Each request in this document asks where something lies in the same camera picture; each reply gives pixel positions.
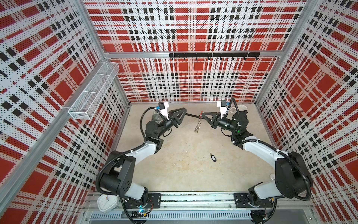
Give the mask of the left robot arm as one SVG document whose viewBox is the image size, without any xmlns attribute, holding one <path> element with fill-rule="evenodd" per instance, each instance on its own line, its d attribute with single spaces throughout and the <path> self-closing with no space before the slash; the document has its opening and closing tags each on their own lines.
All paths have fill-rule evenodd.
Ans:
<svg viewBox="0 0 358 224">
<path fill-rule="evenodd" d="M 151 120 L 143 128 L 144 116 L 150 110 L 155 110 L 163 121 L 158 123 Z M 159 152 L 164 143 L 160 137 L 173 127 L 178 128 L 186 113 L 187 109 L 179 108 L 169 111 L 168 115 L 162 115 L 155 107 L 147 108 L 139 121 L 144 142 L 125 152 L 113 151 L 109 154 L 95 180 L 97 191 L 103 195 L 119 197 L 121 200 L 129 199 L 139 206 L 145 206 L 149 201 L 148 189 L 133 182 L 135 166 Z"/>
</svg>

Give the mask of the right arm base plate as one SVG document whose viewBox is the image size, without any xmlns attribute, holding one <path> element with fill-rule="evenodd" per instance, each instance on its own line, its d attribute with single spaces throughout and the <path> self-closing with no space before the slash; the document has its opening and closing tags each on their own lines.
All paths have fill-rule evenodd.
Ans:
<svg viewBox="0 0 358 224">
<path fill-rule="evenodd" d="M 270 198 L 258 199 L 251 202 L 248 192 L 234 193 L 234 203 L 236 208 L 273 208 L 273 202 Z"/>
</svg>

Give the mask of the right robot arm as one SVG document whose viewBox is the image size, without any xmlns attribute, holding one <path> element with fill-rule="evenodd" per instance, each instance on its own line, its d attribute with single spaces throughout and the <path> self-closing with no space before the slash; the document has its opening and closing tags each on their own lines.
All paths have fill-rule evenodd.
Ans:
<svg viewBox="0 0 358 224">
<path fill-rule="evenodd" d="M 229 102 L 221 100 L 217 103 L 217 113 L 202 112 L 211 128 L 220 128 L 230 132 L 233 145 L 251 152 L 274 168 L 274 179 L 259 183 L 248 190 L 247 202 L 252 207 L 259 207 L 266 199 L 296 198 L 309 201 L 312 196 L 313 180 L 303 157 L 296 152 L 287 153 L 264 141 L 259 140 L 247 130 L 249 120 L 247 108 L 238 105 L 234 98 Z"/>
</svg>

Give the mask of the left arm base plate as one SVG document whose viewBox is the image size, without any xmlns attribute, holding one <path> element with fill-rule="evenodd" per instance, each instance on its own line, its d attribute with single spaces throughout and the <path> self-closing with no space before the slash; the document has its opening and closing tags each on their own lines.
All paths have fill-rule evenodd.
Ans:
<svg viewBox="0 0 358 224">
<path fill-rule="evenodd" d="M 125 199 L 125 207 L 127 209 L 139 209 L 139 208 L 145 208 L 145 209 L 158 209 L 161 205 L 161 198 L 162 195 L 160 193 L 149 193 L 143 201 L 135 200 L 132 198 Z"/>
</svg>

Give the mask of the black key fob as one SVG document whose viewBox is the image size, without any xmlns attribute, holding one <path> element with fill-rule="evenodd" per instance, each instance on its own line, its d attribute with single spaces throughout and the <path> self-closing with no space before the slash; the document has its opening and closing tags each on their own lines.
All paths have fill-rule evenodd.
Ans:
<svg viewBox="0 0 358 224">
<path fill-rule="evenodd" d="M 210 158 L 212 159 L 213 162 L 217 162 L 217 159 L 213 154 L 210 154 Z"/>
</svg>

